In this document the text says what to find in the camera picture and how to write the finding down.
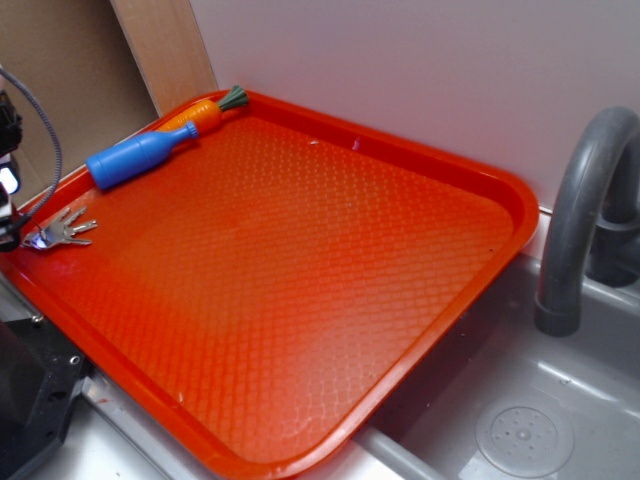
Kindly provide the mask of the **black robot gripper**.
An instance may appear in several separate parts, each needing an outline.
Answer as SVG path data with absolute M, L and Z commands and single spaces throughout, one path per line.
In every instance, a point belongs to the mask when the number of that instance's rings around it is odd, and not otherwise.
M 8 93 L 1 90 L 1 251 L 10 252 L 20 243 L 19 214 L 13 196 L 21 187 L 19 168 L 13 158 L 22 141 L 22 118 Z

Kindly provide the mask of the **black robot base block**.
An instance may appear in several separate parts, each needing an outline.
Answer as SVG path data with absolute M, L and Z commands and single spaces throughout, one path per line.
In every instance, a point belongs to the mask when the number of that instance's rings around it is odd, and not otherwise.
M 64 444 L 85 355 L 48 320 L 1 324 L 1 477 L 25 479 Z

